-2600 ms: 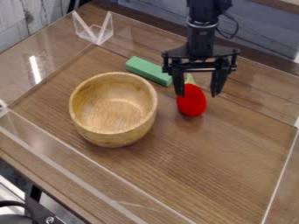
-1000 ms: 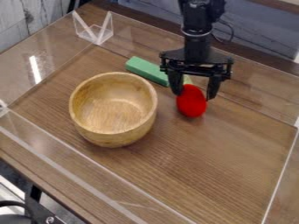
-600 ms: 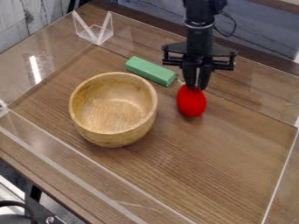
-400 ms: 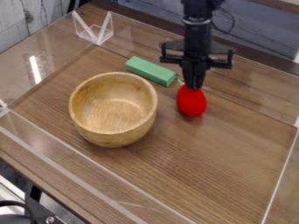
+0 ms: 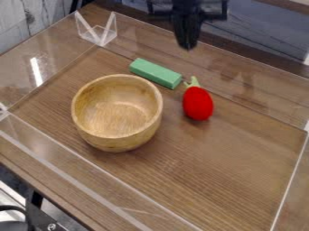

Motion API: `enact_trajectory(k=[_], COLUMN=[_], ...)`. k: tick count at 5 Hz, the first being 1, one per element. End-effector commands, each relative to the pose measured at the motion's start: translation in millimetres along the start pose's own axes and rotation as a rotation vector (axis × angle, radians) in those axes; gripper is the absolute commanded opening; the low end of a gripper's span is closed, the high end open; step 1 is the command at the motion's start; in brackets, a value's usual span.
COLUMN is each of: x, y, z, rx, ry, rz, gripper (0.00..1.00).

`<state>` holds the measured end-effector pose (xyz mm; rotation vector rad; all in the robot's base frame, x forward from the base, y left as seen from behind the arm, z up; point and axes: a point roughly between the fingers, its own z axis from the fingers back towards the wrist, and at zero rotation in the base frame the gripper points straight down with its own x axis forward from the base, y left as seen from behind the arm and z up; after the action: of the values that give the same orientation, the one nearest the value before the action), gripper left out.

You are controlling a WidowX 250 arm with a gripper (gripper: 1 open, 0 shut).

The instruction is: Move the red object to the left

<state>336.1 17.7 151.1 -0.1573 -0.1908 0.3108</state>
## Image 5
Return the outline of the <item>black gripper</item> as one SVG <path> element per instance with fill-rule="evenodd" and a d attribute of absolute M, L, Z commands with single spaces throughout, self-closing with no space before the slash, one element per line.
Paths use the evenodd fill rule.
<path fill-rule="evenodd" d="M 201 18 L 203 20 L 227 19 L 229 0 L 144 0 L 147 14 L 155 19 L 173 22 L 174 34 L 182 49 L 191 50 L 197 46 L 201 33 Z M 185 17 L 187 18 L 187 38 Z"/>

